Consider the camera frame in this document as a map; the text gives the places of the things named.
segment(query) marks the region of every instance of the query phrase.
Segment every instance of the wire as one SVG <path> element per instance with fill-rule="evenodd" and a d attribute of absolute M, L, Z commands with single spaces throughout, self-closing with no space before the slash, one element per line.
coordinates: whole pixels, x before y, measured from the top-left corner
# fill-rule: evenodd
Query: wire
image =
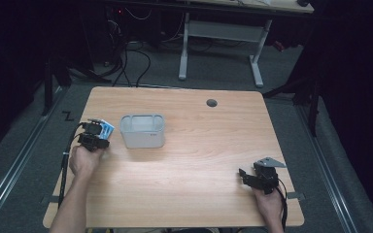
<path fill-rule="evenodd" d="M 190 46 L 188 46 L 188 48 L 190 49 L 190 50 L 193 50 L 193 51 L 200 51 L 200 52 L 202 52 L 202 51 L 207 51 L 207 50 L 209 50 L 211 47 L 212 47 L 212 45 L 213 45 L 213 43 L 214 43 L 214 41 L 212 40 L 212 39 L 210 39 L 209 40 L 209 46 L 207 47 L 207 48 L 205 48 L 204 50 L 194 50 L 192 47 L 190 47 Z"/>
<path fill-rule="evenodd" d="M 128 76 L 126 76 L 126 72 L 125 71 L 123 71 L 123 75 L 125 76 L 125 79 L 128 82 L 128 87 L 132 87 L 131 81 L 129 80 Z"/>
<path fill-rule="evenodd" d="M 68 144 L 66 146 L 65 152 L 63 153 L 62 157 L 62 163 L 61 163 L 61 169 L 62 169 L 62 180 L 60 183 L 60 190 L 59 190 L 59 199 L 58 199 L 58 209 L 60 205 L 62 204 L 63 197 L 65 196 L 65 185 L 66 185 L 66 175 L 68 171 L 68 160 L 69 160 L 69 151 L 71 150 L 72 142 L 74 142 L 74 139 L 76 138 L 75 134 L 77 133 L 77 130 L 84 125 L 84 123 L 79 123 L 74 130 L 71 133 L 71 136 L 69 137 Z"/>
<path fill-rule="evenodd" d="M 80 133 L 80 134 L 75 135 L 74 140 L 75 140 L 76 138 L 78 138 L 78 136 L 81 136 L 81 135 L 83 135 L 83 133 Z"/>
<path fill-rule="evenodd" d="M 281 200 L 283 202 L 284 212 L 283 212 L 283 218 L 282 218 L 281 224 L 283 225 L 283 229 L 285 231 L 286 230 L 286 225 L 287 225 L 287 217 L 288 217 L 287 188 L 280 179 L 278 179 L 278 181 L 280 181 L 280 183 L 283 185 L 284 191 L 286 193 L 286 195 L 284 196 L 283 192 L 277 186 L 275 187 L 275 189 L 277 189 L 277 191 L 280 193 Z"/>
<path fill-rule="evenodd" d="M 172 41 L 172 40 L 174 40 L 174 39 L 182 38 L 182 37 L 177 37 L 177 36 L 178 36 L 178 34 L 180 33 L 181 28 L 183 27 L 184 17 L 185 17 L 185 13 L 183 13 L 183 15 L 181 16 L 181 22 L 180 22 L 180 25 L 178 26 L 178 30 L 177 30 L 177 32 L 174 34 L 174 36 L 172 36 L 170 39 L 165 40 L 165 41 L 162 41 L 162 42 L 169 42 L 169 41 Z"/>
<path fill-rule="evenodd" d="M 115 51 L 113 52 L 114 53 L 113 57 L 116 56 L 118 50 L 119 50 L 118 47 L 116 47 Z M 92 72 L 95 76 L 97 76 L 99 78 L 103 78 L 103 77 L 110 76 L 110 75 L 114 74 L 115 72 L 117 72 L 120 69 L 121 65 L 122 65 L 122 60 L 119 57 L 119 58 L 117 58 L 117 61 L 115 62 L 114 67 L 111 68 L 110 70 L 108 70 L 108 71 L 106 71 L 104 73 L 101 73 L 101 74 L 96 74 L 95 72 L 92 72 L 92 71 L 90 71 L 90 72 Z M 69 72 L 69 74 L 71 76 L 74 76 L 74 77 L 79 78 L 79 79 L 87 79 L 88 78 L 88 76 L 86 76 L 86 75 L 80 75 L 80 74 L 74 72 L 71 69 L 68 69 L 68 72 Z"/>
<path fill-rule="evenodd" d="M 115 21 L 111 19 L 108 19 L 108 21 L 111 22 L 115 26 L 115 28 L 119 27 L 119 25 Z"/>
<path fill-rule="evenodd" d="M 122 67 L 122 71 L 120 71 L 120 73 L 118 74 L 117 78 L 115 79 L 114 83 L 112 84 L 112 86 L 115 86 L 120 78 L 120 76 L 125 72 L 125 69 L 126 69 L 126 64 L 128 63 L 128 54 L 127 54 L 127 47 L 128 47 L 128 44 L 126 44 L 125 46 L 125 63 L 123 64 L 123 67 Z M 128 80 L 128 86 L 131 87 L 131 82 Z"/>
<path fill-rule="evenodd" d="M 127 85 L 127 83 L 117 83 L 117 85 Z M 179 86 L 169 86 L 169 85 L 158 85 L 158 84 L 139 84 L 139 86 L 143 87 L 152 87 L 152 88 L 165 88 L 165 89 L 190 89 L 185 87 L 179 87 Z"/>
<path fill-rule="evenodd" d="M 171 42 L 175 42 L 175 41 L 180 40 L 180 39 L 183 39 L 183 37 L 178 37 L 178 38 L 174 38 L 174 39 L 171 39 L 171 40 L 167 40 L 167 41 L 161 42 L 160 44 L 162 46 L 166 47 L 166 48 L 169 48 L 169 49 L 176 49 L 176 48 L 182 47 L 183 43 L 179 43 L 176 46 L 168 46 L 167 44 L 169 44 Z"/>
<path fill-rule="evenodd" d="M 136 85 L 135 87 L 138 87 L 139 86 L 139 81 L 141 80 L 141 78 L 145 75 L 145 73 L 147 73 L 147 71 L 150 69 L 151 67 L 151 59 L 148 55 L 146 55 L 145 53 L 141 52 L 141 51 L 138 51 L 138 50 L 130 50 L 130 51 L 133 51 L 133 52 L 138 52 L 138 53 L 141 53 L 142 55 L 144 55 L 147 59 L 148 59 L 148 66 L 147 68 L 145 69 L 145 71 L 138 77 L 137 81 L 136 81 Z"/>
<path fill-rule="evenodd" d="M 150 12 L 148 13 L 148 15 L 146 17 L 136 17 L 127 8 L 125 8 L 125 9 L 126 9 L 127 12 L 129 12 L 130 15 L 132 15 L 133 17 L 135 17 L 138 20 L 145 20 L 145 19 L 149 18 L 151 16 L 151 12 L 153 11 L 153 10 L 150 10 Z"/>
<path fill-rule="evenodd" d="M 115 44 L 114 36 L 110 34 L 110 37 L 111 37 L 112 45 L 114 45 Z"/>

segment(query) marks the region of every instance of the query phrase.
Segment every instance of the desk leg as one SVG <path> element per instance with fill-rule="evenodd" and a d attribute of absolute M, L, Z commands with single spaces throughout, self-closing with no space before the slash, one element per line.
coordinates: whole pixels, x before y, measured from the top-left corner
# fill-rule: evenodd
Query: desk leg
<path fill-rule="evenodd" d="M 250 56 L 250 62 L 251 62 L 251 67 L 253 68 L 253 75 L 254 75 L 256 87 L 263 87 L 262 76 L 259 72 L 259 67 L 258 67 L 258 60 L 259 60 L 259 56 L 261 55 L 262 48 L 265 44 L 266 37 L 268 36 L 271 23 L 272 23 L 271 19 L 266 21 L 265 26 L 262 30 L 259 42 L 258 42 L 258 46 L 255 51 L 255 55 Z"/>
<path fill-rule="evenodd" d="M 181 54 L 181 64 L 180 64 L 180 75 L 178 78 L 180 80 L 185 80 L 187 78 L 187 37 L 189 31 L 189 13 L 186 13 L 186 20 L 184 24 L 184 44 L 183 53 Z"/>

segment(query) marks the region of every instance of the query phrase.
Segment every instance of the plastic box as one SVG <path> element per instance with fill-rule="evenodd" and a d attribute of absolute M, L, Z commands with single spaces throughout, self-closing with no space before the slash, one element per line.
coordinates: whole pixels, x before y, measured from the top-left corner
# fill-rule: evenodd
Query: plastic box
<path fill-rule="evenodd" d="M 161 115 L 127 115 L 120 119 L 120 134 L 129 149 L 160 148 L 165 143 Z"/>

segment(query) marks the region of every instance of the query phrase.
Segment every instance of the wooden table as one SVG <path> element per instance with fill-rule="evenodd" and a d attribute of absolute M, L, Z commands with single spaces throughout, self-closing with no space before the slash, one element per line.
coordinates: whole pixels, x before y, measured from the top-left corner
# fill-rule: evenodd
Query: wooden table
<path fill-rule="evenodd" d="M 207 105 L 208 99 L 218 102 Z M 165 117 L 165 144 L 127 149 L 119 121 L 129 114 Z M 285 162 L 260 93 L 253 91 L 95 87 L 82 121 L 116 127 L 87 198 L 87 227 L 234 227 L 264 225 L 238 168 L 251 173 L 266 156 Z M 287 169 L 278 168 L 288 191 Z M 67 187 L 72 181 L 68 173 Z M 53 195 L 58 195 L 59 184 Z M 51 226 L 50 203 L 44 225 Z M 288 200 L 288 225 L 304 221 Z"/>

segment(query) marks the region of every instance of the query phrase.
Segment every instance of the gray carpet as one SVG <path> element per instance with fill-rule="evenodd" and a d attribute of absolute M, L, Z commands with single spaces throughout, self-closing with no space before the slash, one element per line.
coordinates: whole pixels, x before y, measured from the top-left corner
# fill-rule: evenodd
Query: gray carpet
<path fill-rule="evenodd" d="M 223 54 L 216 47 L 205 52 L 191 51 L 187 79 L 178 80 L 180 48 L 160 50 L 147 46 L 139 49 L 147 53 L 152 61 L 151 68 L 141 79 L 141 84 L 175 86 L 201 89 L 232 89 L 268 91 L 285 83 L 290 70 L 302 48 L 278 52 L 266 47 L 259 60 L 265 86 L 254 87 L 251 67 L 247 56 Z M 126 73 L 132 83 L 136 82 L 148 65 L 145 56 L 137 52 L 128 53 Z M 104 69 L 97 66 L 97 71 Z M 48 197 L 56 184 L 61 154 L 73 127 L 78 123 L 90 90 L 96 85 L 88 80 L 74 79 L 66 95 L 53 110 L 48 123 L 31 151 L 26 166 L 19 176 L 8 198 L 0 209 L 0 232 L 47 232 L 42 220 L 48 205 Z M 124 77 L 119 86 L 127 85 Z M 42 88 L 28 109 L 14 122 L 8 135 L 0 145 L 0 182 L 15 161 L 18 152 L 28 138 L 43 110 Z M 315 149 L 299 116 L 298 107 L 292 106 L 287 95 L 266 100 L 274 129 L 282 148 L 295 189 L 304 194 L 300 201 L 305 223 L 300 227 L 288 227 L 287 232 L 344 232 L 340 219 L 333 207 L 322 173 L 318 165 Z M 339 144 L 330 119 L 320 104 L 318 119 L 318 141 L 334 177 L 356 219 L 359 232 L 373 232 L 373 209 L 365 195 L 354 169 Z M 249 228 L 245 232 L 264 232 L 262 228 Z"/>

